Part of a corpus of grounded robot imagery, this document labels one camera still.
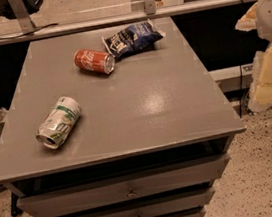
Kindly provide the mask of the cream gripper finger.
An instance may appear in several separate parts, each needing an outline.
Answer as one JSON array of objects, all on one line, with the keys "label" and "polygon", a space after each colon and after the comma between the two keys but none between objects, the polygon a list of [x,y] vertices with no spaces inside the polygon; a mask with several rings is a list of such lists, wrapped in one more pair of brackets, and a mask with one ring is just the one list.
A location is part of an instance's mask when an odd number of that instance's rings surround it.
[{"label": "cream gripper finger", "polygon": [[235,29],[238,31],[253,31],[257,28],[256,25],[256,13],[258,3],[254,3],[247,12],[237,21]]},{"label": "cream gripper finger", "polygon": [[248,109],[259,113],[272,107],[272,43],[266,51],[256,52],[252,68]]}]

